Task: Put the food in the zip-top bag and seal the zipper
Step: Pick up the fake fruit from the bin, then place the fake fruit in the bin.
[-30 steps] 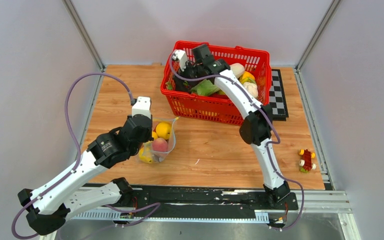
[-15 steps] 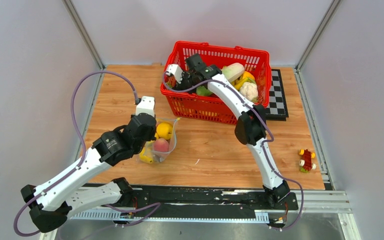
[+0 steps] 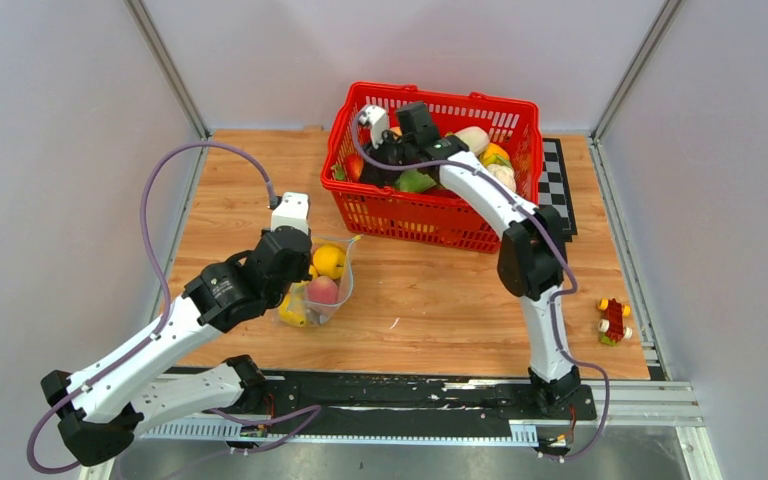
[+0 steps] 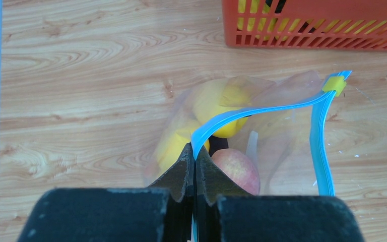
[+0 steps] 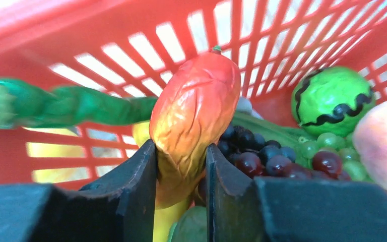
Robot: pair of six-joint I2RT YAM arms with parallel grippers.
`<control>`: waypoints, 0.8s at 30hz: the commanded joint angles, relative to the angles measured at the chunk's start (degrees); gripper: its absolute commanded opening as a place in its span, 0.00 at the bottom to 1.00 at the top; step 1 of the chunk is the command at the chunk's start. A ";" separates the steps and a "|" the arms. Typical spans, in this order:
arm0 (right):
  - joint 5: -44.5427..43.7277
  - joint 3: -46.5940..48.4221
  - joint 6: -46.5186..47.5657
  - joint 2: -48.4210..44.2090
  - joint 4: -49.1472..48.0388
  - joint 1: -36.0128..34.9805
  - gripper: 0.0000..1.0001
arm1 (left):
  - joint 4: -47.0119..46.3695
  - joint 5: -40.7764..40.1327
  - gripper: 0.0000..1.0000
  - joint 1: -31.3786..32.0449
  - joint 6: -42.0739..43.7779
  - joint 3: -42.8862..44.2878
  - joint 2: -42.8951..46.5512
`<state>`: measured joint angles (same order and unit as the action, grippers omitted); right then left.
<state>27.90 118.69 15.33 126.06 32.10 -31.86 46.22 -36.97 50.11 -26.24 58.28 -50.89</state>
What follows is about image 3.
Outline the pink peach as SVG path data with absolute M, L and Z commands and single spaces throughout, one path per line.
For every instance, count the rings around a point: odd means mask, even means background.
M 318 276 L 305 287 L 307 300 L 316 304 L 333 305 L 339 300 L 338 284 L 327 276 Z

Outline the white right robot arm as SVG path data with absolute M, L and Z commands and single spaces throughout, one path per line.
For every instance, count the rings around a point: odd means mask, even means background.
M 497 274 L 520 301 L 531 345 L 531 403 L 544 417 L 558 416 L 581 384 L 567 351 L 560 310 L 561 289 L 572 273 L 559 213 L 516 194 L 458 136 L 441 136 L 424 103 L 409 103 L 400 112 L 406 122 L 395 135 L 385 109 L 362 107 L 349 122 L 354 147 L 368 165 L 387 173 L 418 170 L 435 175 L 498 236 Z

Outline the clear zip top bag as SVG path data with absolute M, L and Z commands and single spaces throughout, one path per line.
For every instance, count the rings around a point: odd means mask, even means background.
M 313 239 L 310 280 L 294 283 L 273 314 L 276 322 L 296 328 L 325 325 L 348 301 L 354 289 L 353 247 L 362 238 Z

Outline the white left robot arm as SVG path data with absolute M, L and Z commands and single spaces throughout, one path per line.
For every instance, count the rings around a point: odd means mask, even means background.
M 168 311 L 100 361 L 46 375 L 41 387 L 77 462 L 106 462 L 152 428 L 199 411 L 258 411 L 267 389 L 248 355 L 164 386 L 154 380 L 190 351 L 278 307 L 292 284 L 309 279 L 311 249 L 307 231 L 264 230 L 254 249 L 206 266 Z

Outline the yellow pear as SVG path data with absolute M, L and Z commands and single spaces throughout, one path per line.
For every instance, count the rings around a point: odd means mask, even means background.
M 278 308 L 278 318 L 289 326 L 299 328 L 307 326 L 307 307 L 297 292 L 289 292 L 284 297 Z

